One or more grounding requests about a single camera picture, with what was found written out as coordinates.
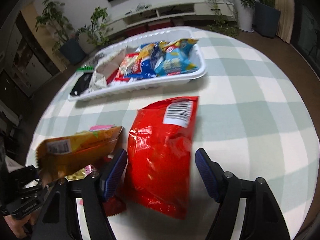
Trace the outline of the person's left hand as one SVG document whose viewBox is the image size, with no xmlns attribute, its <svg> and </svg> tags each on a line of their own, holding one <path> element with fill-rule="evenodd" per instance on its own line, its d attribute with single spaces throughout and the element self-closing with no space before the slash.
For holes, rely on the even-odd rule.
<svg viewBox="0 0 320 240">
<path fill-rule="evenodd" d="M 12 217 L 12 215 L 5 216 L 4 219 L 14 235 L 19 239 L 23 239 L 27 236 L 23 228 L 26 223 L 30 223 L 31 225 L 35 224 L 34 214 L 27 215 L 21 220 L 17 220 L 16 218 Z"/>
</svg>

